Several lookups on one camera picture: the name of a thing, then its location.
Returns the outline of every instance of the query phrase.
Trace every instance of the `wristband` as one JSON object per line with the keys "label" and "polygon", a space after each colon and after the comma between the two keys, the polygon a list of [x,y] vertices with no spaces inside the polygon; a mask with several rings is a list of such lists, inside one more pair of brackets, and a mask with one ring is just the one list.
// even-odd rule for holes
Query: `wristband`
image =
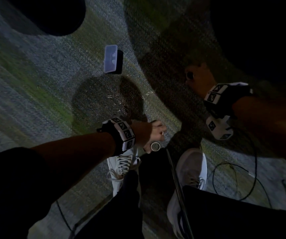
{"label": "wristband", "polygon": [[135,135],[129,124],[121,117],[114,117],[102,123],[102,128],[98,132],[108,132],[115,141],[115,151],[113,156],[118,156],[135,144]]}
{"label": "wristband", "polygon": [[252,89],[247,83],[220,83],[210,89],[204,99],[204,104],[215,119],[223,119],[225,116],[235,117],[232,105],[240,98],[251,95]]}

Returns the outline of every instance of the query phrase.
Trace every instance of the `shoe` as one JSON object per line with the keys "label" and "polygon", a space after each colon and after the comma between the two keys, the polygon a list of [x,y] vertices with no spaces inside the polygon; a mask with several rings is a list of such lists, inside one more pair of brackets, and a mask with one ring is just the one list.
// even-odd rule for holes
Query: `shoe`
{"label": "shoe", "polygon": [[[139,175],[139,166],[141,164],[141,159],[138,157],[139,151],[134,146],[133,148],[127,150],[125,153],[107,158],[109,172],[107,174],[108,179],[112,181],[113,186],[113,197],[117,195],[123,184],[123,178],[129,172],[129,170],[135,170]],[[137,191],[139,192],[141,198],[141,185],[140,181],[138,183]]]}
{"label": "shoe", "polygon": [[[207,180],[205,154],[198,148],[186,150],[177,163],[176,173],[182,187],[189,185],[196,189],[205,190]],[[177,238],[183,238],[185,234],[181,231],[183,228],[182,221],[178,219],[180,211],[181,207],[175,191],[167,207],[167,217]]]}

